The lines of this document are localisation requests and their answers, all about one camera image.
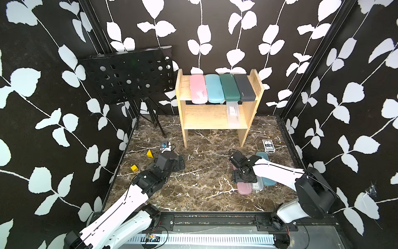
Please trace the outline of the frosted clear pencil case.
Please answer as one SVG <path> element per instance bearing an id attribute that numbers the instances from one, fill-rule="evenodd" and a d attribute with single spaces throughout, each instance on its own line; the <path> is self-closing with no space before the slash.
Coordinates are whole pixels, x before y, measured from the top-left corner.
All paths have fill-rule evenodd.
<path id="1" fill-rule="evenodd" d="M 264 188 L 264 183 L 262 177 L 257 176 L 257 181 L 251 183 L 252 190 L 261 191 Z"/>

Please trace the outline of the teal pencil case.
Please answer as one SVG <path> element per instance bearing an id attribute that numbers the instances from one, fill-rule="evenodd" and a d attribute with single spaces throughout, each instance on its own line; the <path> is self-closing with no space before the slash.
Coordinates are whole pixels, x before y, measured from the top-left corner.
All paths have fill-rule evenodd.
<path id="1" fill-rule="evenodd" d="M 260 156 L 263 159 L 269 160 L 268 154 L 266 152 L 257 152 L 256 156 Z M 274 185 L 276 185 L 275 181 L 273 181 L 271 179 L 268 179 L 268 178 L 265 178 L 265 177 L 262 177 L 262 182 L 263 182 L 264 186 L 274 186 Z"/>

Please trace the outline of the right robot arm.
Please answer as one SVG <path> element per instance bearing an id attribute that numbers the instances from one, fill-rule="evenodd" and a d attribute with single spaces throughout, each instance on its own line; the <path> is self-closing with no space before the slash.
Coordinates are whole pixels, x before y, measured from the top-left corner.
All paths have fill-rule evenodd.
<path id="1" fill-rule="evenodd" d="M 248 195 L 252 190 L 262 190 L 265 186 L 264 179 L 280 183 L 296 192 L 296 199 L 278 206 L 262 222 L 277 231 L 302 218 L 324 218 L 336 200 L 336 192 L 315 168 L 290 168 L 260 155 L 246 157 L 237 149 L 231 149 L 230 154 L 233 182 L 237 184 L 240 194 Z"/>

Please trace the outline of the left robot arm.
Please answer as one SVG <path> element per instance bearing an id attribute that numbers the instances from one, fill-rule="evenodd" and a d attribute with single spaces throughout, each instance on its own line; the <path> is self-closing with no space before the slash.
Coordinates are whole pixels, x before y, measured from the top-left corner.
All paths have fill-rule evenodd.
<path id="1" fill-rule="evenodd" d="M 118 249 L 136 234 L 160 223 L 160 212 L 147 200 L 159 191 L 173 172 L 185 169 L 183 156 L 164 151 L 146 170 L 135 176 L 126 192 L 82 231 L 69 232 L 66 249 Z"/>

